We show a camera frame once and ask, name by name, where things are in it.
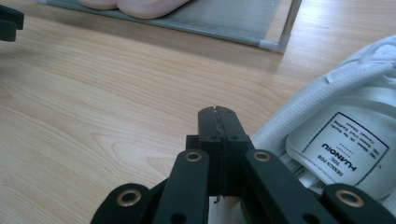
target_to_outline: light wood grain surface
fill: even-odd
[[[0,42],[0,223],[89,223],[115,187],[165,179],[197,112],[254,134],[297,90],[396,32],[393,0],[304,0],[284,55],[34,0]]]

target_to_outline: black plastic bracket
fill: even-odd
[[[247,223],[386,223],[396,218],[354,187],[336,184],[317,195],[281,160],[256,150],[235,113],[208,107],[198,113],[198,135],[188,135],[168,179],[154,187],[113,190],[92,224],[204,224],[209,196],[239,196]]]
[[[17,30],[23,29],[23,21],[23,13],[0,5],[0,40],[15,41]]]

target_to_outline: brand logo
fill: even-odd
[[[330,154],[334,155],[334,157],[339,160],[341,163],[343,163],[345,166],[347,166],[349,169],[352,171],[355,171],[357,168],[352,164],[351,161],[349,161],[347,158],[345,158],[341,153],[339,153],[337,150],[335,150],[332,147],[329,147],[327,144],[323,144],[322,147],[330,152]]]

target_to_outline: pink slipper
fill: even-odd
[[[109,10],[117,8],[118,0],[78,0],[84,7],[90,7],[99,10]]]
[[[140,19],[155,19],[181,7],[190,0],[119,0],[119,9]]]

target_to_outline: white shoe insole label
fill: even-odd
[[[388,150],[366,127],[337,112],[308,141],[302,153],[333,182],[357,185]]]

